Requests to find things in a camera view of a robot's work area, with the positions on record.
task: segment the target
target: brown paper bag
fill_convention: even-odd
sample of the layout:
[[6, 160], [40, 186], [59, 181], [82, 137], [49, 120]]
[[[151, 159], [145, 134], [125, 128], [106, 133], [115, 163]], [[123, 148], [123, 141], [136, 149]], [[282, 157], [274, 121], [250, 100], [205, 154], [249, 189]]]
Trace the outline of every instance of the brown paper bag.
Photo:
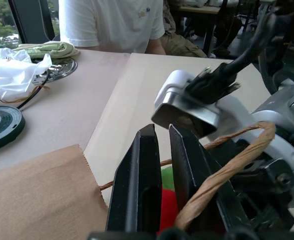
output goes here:
[[85, 240], [107, 214], [77, 145], [0, 171], [0, 240]]

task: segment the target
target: green cloth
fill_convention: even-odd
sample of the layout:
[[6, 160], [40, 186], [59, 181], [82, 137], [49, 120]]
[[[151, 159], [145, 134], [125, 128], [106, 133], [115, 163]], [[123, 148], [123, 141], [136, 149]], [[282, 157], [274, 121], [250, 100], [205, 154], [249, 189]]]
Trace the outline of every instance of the green cloth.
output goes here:
[[173, 183], [173, 171], [172, 167], [167, 167], [161, 170], [162, 188], [175, 191], [175, 185]]
[[14, 51], [25, 50], [32, 59], [43, 59], [49, 54], [52, 59], [62, 59], [77, 55], [80, 51], [72, 44], [63, 41], [50, 41], [44, 44], [21, 44]]

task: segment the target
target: white plastic bag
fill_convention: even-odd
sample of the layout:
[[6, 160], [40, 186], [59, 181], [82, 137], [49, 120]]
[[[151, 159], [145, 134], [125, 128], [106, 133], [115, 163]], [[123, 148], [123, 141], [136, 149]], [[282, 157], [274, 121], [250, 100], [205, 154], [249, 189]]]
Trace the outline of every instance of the white plastic bag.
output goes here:
[[185, 6], [192, 6], [192, 7], [203, 7], [208, 0], [184, 0], [183, 4]]
[[28, 97], [35, 87], [31, 83], [35, 75], [43, 74], [51, 65], [49, 54], [34, 64], [25, 50], [0, 48], [0, 100], [11, 102]]

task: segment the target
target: metal plate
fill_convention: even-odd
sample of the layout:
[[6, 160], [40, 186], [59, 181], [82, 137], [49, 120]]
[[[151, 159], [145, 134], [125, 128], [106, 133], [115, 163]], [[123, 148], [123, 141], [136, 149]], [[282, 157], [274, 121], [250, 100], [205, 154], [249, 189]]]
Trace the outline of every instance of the metal plate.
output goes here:
[[25, 124], [25, 119], [17, 108], [0, 106], [0, 148], [15, 140]]
[[[50, 77], [49, 82], [53, 82], [66, 76], [69, 76], [73, 73], [78, 67], [78, 63], [71, 57], [61, 58], [61, 59], [52, 59], [52, 66], [49, 68]], [[44, 82], [47, 77], [47, 73], [37, 75], [33, 80], [34, 85], [40, 85]]]

